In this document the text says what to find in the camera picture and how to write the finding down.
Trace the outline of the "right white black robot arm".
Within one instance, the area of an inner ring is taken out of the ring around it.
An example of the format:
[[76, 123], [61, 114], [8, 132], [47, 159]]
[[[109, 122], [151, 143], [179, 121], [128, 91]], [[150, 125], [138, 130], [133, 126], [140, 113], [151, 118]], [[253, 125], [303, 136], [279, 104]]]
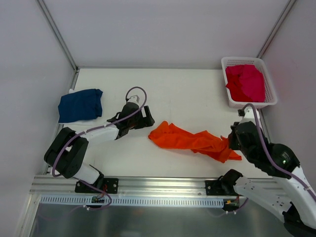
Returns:
[[294, 152], [283, 144], [269, 143], [261, 128], [252, 121], [235, 122], [231, 130], [230, 148], [241, 151], [248, 162], [271, 176], [287, 197], [255, 185], [234, 169], [220, 177], [222, 192], [244, 196], [260, 205], [277, 217], [294, 237], [314, 237], [316, 194], [308, 186]]

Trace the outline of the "orange t shirt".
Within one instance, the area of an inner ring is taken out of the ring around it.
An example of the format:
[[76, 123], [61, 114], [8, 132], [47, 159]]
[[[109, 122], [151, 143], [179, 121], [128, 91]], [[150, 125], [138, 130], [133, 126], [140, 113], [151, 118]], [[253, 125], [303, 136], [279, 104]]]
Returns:
[[206, 130], [193, 134], [173, 123], [163, 121], [150, 132], [148, 138], [162, 149], [190, 150], [193, 153], [209, 156], [221, 163], [228, 160], [242, 160], [242, 156], [229, 147], [228, 138], [214, 136]]

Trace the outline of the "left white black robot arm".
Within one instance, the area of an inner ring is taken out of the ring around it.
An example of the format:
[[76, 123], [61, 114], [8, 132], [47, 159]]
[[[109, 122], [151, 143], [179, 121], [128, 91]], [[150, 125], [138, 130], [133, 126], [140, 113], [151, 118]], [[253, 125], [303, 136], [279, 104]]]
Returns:
[[149, 106], [141, 108], [135, 102], [127, 102], [122, 111], [107, 122], [80, 133], [64, 127], [44, 155], [44, 161], [54, 168], [52, 174], [57, 172], [57, 176], [66, 179], [76, 178], [93, 193], [101, 191], [104, 174], [84, 163], [87, 149], [93, 145], [118, 140], [132, 129], [151, 127], [155, 120]]

